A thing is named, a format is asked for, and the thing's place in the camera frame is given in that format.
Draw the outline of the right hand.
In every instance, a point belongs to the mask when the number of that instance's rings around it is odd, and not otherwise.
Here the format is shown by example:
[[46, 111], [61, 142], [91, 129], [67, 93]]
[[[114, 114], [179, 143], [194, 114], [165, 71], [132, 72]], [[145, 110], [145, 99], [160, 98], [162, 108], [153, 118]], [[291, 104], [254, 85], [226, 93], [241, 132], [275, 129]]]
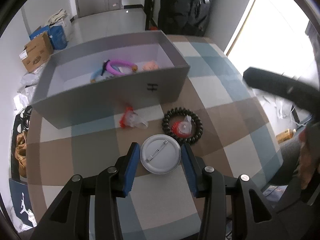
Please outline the right hand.
[[298, 178], [300, 179], [300, 187], [304, 190], [308, 187], [316, 168], [313, 165], [312, 156], [308, 148], [306, 128], [299, 134], [298, 139], [300, 142]]

